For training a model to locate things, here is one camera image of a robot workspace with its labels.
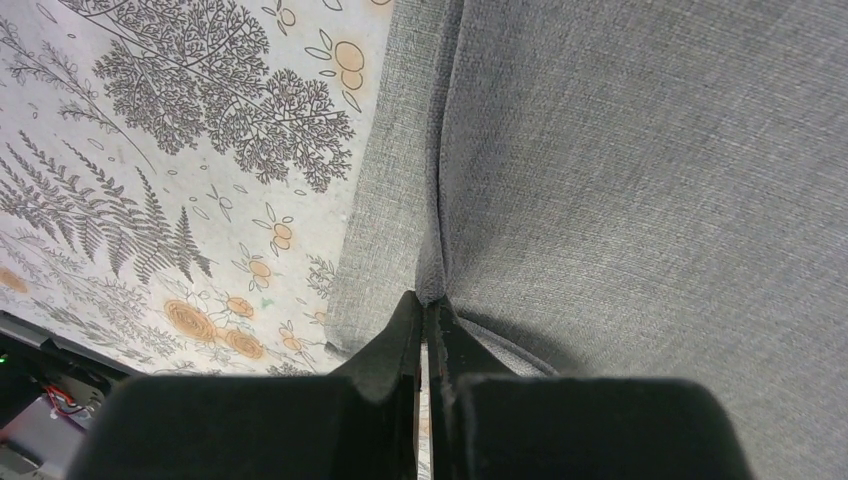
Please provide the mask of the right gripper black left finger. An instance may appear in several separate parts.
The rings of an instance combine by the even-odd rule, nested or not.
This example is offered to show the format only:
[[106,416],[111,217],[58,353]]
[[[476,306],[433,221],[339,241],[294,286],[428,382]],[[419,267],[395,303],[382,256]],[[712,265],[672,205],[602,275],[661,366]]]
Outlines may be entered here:
[[413,479],[422,306],[312,376],[138,376],[106,399],[72,479]]

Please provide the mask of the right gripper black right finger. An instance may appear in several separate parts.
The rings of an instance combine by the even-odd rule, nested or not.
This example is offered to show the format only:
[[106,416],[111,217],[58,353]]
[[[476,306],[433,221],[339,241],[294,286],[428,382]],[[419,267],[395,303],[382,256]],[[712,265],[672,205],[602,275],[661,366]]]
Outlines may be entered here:
[[521,377],[441,299],[423,314],[435,479],[749,479],[703,386],[669,378]]

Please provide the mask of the grey cloth napkin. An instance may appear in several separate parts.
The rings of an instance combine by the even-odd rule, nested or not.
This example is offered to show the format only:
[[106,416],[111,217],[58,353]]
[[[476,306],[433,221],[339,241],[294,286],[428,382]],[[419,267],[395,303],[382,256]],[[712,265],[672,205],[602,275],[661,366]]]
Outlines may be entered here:
[[399,1],[326,322],[447,296],[517,371],[713,391],[847,475],[847,5]]

